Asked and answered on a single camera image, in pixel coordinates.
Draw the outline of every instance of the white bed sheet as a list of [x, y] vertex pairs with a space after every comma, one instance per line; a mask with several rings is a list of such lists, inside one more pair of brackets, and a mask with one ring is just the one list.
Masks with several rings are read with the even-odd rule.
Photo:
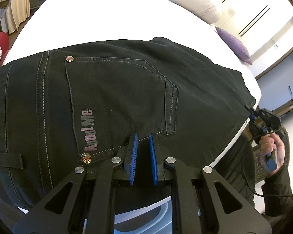
[[[204, 54], [215, 64], [238, 70], [246, 87], [261, 98], [247, 68], [222, 41], [213, 26], [169, 0], [47, 0], [17, 37], [5, 63], [38, 52], [101, 40], [151, 40], [165, 37]], [[236, 142], [248, 121], [219, 155]]]

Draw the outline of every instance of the human hand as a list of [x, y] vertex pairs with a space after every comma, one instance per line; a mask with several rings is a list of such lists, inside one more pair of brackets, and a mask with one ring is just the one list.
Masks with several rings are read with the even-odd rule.
[[[268, 173], [268, 177], [271, 177], [272, 175], [277, 173], [281, 166], [284, 164], [284, 143], [276, 133], [272, 133], [269, 135], [262, 136], [261, 140], [259, 141], [259, 145], [261, 147], [259, 162]], [[266, 155], [272, 153], [273, 150], [277, 150], [277, 169], [270, 172], [266, 164]]]

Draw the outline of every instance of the black cable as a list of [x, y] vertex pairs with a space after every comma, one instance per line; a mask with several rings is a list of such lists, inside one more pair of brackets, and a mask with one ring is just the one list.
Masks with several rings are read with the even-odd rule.
[[245, 175], [245, 171], [244, 171], [244, 156], [245, 156], [245, 150], [244, 150], [243, 155], [242, 155], [242, 172], [243, 172], [243, 176], [244, 176], [246, 185], [248, 186], [248, 188], [250, 189], [250, 191], [254, 195], [257, 195], [257, 196], [260, 196], [260, 197], [269, 197], [269, 196], [274, 196], [274, 197], [293, 197], [293, 195], [278, 195], [278, 194], [265, 194], [265, 195], [261, 195], [261, 194], [256, 193], [255, 188], [251, 188], [250, 187], [250, 185], [249, 185], [249, 183], [247, 181], [246, 175]]
[[[274, 130], [274, 131], [272, 131], [272, 132], [269, 132], [269, 133], [267, 133], [267, 134], [265, 134], [265, 135], [268, 135], [268, 134], [273, 134], [273, 133], [275, 133], [275, 132], [279, 132], [279, 131], [281, 131], [280, 129], [278, 129], [278, 130]], [[255, 137], [253, 137], [250, 141], [249, 141], [249, 143], [251, 142], [251, 141], [253, 141], [253, 140], [255, 140], [255, 139], [257, 139], [257, 138], [259, 138], [259, 137], [262, 137], [263, 135], [257, 135], [257, 136], [255, 136]]]

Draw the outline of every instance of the beige curtain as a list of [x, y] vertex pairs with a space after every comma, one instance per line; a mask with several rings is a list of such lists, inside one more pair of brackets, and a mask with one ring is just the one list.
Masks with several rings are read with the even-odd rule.
[[30, 16], [29, 0], [12, 0], [5, 13], [5, 21], [9, 33], [18, 30], [20, 23]]

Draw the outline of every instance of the metal screw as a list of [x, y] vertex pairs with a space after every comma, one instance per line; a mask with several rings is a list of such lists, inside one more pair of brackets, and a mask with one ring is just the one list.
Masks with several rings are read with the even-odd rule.
[[66, 57], [66, 60], [68, 61], [68, 62], [71, 62], [71, 61], [73, 61], [74, 60], [74, 57], [72, 57], [72, 56], [67, 56]]
[[120, 162], [121, 162], [121, 158], [119, 158], [119, 157], [114, 157], [114, 158], [112, 158], [112, 162], [113, 162], [113, 163], [120, 163]]
[[75, 173], [83, 173], [84, 172], [84, 168], [82, 166], [78, 166], [75, 168]]
[[205, 173], [211, 173], [211, 172], [213, 171], [213, 168], [210, 167], [210, 166], [204, 166], [204, 167], [203, 167], [203, 171], [204, 171]]
[[92, 157], [89, 153], [83, 153], [80, 159], [84, 164], [89, 164], [92, 161]]
[[166, 158], [166, 162], [167, 163], [174, 163], [174, 162], [176, 162], [176, 159], [173, 157], [168, 157], [168, 158]]

